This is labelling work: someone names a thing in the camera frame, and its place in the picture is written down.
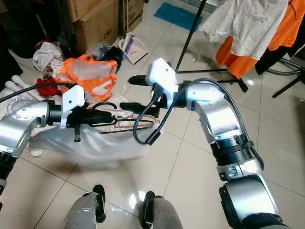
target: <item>orange plastic bag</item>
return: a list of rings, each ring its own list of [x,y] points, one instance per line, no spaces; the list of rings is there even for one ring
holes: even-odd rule
[[[111,96],[111,89],[116,83],[116,61],[95,61],[90,54],[79,58],[69,58],[56,75],[56,82],[77,83],[91,96],[106,100]],[[68,89],[61,86],[61,92]]]

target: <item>black metal stand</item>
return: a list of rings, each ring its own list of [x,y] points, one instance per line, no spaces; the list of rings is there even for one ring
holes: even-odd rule
[[[272,95],[272,98],[276,98],[278,97],[280,94],[282,94],[283,92],[285,92],[286,90],[288,90],[289,88],[291,88],[293,85],[295,85],[297,82],[302,81],[305,82],[305,68],[297,65],[295,63],[292,63],[286,59],[280,59],[279,62],[285,64],[285,65],[290,65],[294,68],[296,68],[297,70],[292,71],[292,72],[280,72],[280,71],[276,71],[273,69],[267,69],[267,72],[272,73],[272,74],[276,74],[276,75],[294,75],[297,74],[297,78],[292,80],[289,84],[287,84],[285,87],[283,87],[281,90],[277,91],[274,95]]]
[[[193,33],[195,31],[195,28],[197,26],[197,23],[199,21],[199,18],[201,16],[201,13],[203,11],[203,8],[204,8],[204,5],[206,3],[206,0],[202,0],[202,2],[200,3],[200,6],[199,6],[199,9],[197,11],[197,14],[195,16],[195,19],[194,19],[194,22],[192,24],[192,27],[191,27],[191,30],[190,30],[190,33],[186,39],[186,42],[185,42],[185,45],[183,47],[183,50],[182,50],[182,53],[180,55],[180,58],[179,58],[179,61],[177,63],[177,66],[176,66],[176,69],[175,69],[175,72],[177,74],[184,74],[184,73],[207,73],[207,72],[222,72],[222,71],[226,71],[226,69],[210,69],[210,70],[194,70],[194,71],[178,71],[179,70],[179,67],[180,67],[180,64],[183,60],[183,57],[184,57],[184,54],[187,50],[187,47],[189,46],[189,43],[190,43],[190,40],[193,36]],[[232,79],[232,80],[223,80],[223,81],[218,81],[219,83],[238,83],[238,85],[240,86],[240,88],[242,89],[243,92],[247,92],[248,91],[248,87],[247,85],[243,82],[242,79]]]

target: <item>orange shirt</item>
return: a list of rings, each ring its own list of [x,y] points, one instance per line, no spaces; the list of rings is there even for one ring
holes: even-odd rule
[[[274,51],[279,46],[291,47],[297,37],[305,14],[305,0],[289,0],[285,16],[274,34],[268,49]],[[258,60],[249,56],[236,56],[231,53],[233,38],[228,37],[219,48],[216,60],[221,65],[228,65],[227,71],[237,79],[251,70]]]

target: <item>white shirt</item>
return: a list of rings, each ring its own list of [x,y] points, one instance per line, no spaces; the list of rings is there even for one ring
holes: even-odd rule
[[[199,30],[211,42],[233,36],[231,53],[259,60],[286,9],[287,0],[222,0]]]

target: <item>cardboard box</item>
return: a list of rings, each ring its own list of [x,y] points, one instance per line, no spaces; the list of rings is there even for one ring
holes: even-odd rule
[[[100,1],[102,0],[67,0],[71,20],[77,21]]]
[[[120,0],[120,15],[119,15],[119,34],[124,36],[128,31],[133,31],[141,22],[143,14],[144,2],[143,0]]]
[[[119,0],[102,0],[74,24],[81,53],[98,42],[112,44],[118,37]]]

